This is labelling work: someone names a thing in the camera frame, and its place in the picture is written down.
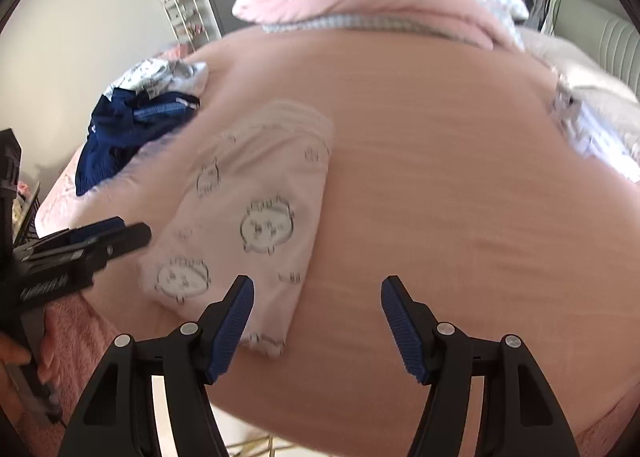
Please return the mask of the person's left hand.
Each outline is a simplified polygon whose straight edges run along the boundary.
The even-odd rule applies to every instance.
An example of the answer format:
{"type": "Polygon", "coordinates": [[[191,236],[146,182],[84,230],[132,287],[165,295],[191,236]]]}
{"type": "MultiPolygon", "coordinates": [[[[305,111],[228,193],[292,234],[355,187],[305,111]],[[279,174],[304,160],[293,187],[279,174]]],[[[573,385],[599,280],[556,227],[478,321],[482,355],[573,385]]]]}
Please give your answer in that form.
{"type": "MultiPolygon", "coordinates": [[[[38,359],[38,377],[42,383],[50,381],[58,368],[55,356],[55,325],[56,314],[52,309],[44,312],[44,336],[40,343],[38,359]]],[[[12,340],[5,333],[1,333],[1,391],[12,388],[10,378],[6,372],[7,365],[26,365],[32,360],[29,351],[12,340]]]]}

